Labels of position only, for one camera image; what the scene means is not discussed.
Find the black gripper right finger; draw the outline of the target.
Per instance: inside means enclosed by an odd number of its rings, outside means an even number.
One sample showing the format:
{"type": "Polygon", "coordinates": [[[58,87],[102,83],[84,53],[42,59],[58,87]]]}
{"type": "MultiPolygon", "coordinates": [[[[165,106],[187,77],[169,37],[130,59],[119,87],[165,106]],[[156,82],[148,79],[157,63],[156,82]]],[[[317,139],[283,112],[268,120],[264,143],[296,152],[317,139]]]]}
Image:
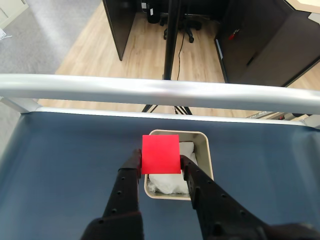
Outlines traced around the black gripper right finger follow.
{"type": "Polygon", "coordinates": [[[180,156],[192,208],[204,240],[266,240],[266,224],[250,213],[199,166],[180,156]]]}

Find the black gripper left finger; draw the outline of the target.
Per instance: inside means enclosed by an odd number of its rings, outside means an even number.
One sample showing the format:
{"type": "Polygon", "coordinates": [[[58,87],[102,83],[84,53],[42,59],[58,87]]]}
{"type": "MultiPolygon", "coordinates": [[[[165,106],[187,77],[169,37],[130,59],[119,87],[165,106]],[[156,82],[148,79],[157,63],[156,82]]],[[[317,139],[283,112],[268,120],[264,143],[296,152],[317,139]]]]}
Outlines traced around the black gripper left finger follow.
{"type": "Polygon", "coordinates": [[[143,240],[143,219],[139,210],[139,179],[142,152],[133,151],[117,172],[102,217],[91,221],[82,240],[143,240]]]}

